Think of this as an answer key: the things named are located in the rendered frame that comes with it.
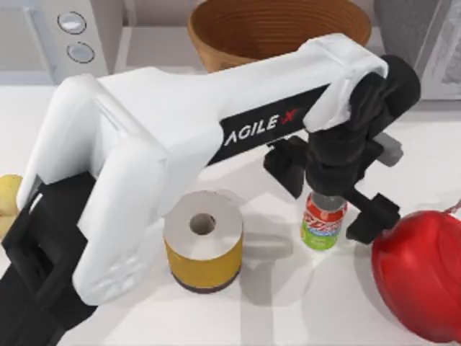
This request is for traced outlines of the red round pouch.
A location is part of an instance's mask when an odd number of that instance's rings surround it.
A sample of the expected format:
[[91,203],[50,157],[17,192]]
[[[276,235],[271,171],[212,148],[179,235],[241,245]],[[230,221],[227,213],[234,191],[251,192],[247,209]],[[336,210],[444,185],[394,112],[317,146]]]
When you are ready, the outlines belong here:
[[461,344],[461,199],[402,218],[372,245],[383,302],[410,332]]

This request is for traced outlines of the round microwave knob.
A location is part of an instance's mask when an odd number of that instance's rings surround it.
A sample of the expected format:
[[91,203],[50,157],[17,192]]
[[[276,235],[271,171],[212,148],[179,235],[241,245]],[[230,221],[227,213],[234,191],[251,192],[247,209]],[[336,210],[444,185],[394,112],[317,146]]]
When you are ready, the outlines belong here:
[[67,56],[74,62],[80,64],[91,63],[95,58],[93,48],[83,42],[72,43],[66,48]]
[[70,35],[80,35],[86,29],[86,20],[78,12],[59,14],[57,23],[62,31]]

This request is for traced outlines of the pale microwave oven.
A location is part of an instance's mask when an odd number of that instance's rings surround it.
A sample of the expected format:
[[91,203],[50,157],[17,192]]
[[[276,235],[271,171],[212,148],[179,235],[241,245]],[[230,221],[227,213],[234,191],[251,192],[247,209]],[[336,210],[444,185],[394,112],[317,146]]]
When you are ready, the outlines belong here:
[[[59,14],[86,20],[80,35],[58,26]],[[124,24],[123,0],[0,0],[0,85],[53,85],[69,76],[113,73]],[[66,48],[90,45],[91,63],[72,61]]]

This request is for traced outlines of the red and green can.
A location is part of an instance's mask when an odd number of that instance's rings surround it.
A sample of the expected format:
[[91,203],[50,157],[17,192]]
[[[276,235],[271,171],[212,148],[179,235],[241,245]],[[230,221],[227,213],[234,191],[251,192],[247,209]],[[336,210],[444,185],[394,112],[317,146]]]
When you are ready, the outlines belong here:
[[330,249],[338,239],[346,211],[347,201],[342,197],[310,192],[300,229],[303,242],[314,250]]

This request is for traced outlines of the brown ribbed basket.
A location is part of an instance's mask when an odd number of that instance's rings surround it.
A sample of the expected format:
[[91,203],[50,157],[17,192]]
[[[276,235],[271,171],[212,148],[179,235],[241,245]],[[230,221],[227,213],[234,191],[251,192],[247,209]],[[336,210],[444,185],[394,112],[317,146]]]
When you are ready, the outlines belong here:
[[331,33],[366,45],[372,23],[352,0],[205,0],[190,14],[187,30],[205,70],[215,72]]

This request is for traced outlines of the grey cabinet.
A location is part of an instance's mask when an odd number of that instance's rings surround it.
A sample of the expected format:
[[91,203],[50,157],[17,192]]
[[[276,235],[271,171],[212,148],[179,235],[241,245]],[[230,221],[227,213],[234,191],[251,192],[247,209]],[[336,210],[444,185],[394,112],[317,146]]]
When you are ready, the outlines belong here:
[[461,0],[374,0],[385,52],[420,78],[423,100],[461,101]]

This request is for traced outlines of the paper roll with yellow wrapper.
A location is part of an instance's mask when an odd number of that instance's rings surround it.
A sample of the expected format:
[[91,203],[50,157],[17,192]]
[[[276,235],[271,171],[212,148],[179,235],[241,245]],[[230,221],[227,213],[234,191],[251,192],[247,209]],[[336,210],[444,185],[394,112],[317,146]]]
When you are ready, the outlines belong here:
[[184,195],[165,219],[164,244],[171,274],[184,288],[212,293],[230,285],[243,258],[243,216],[227,196]]

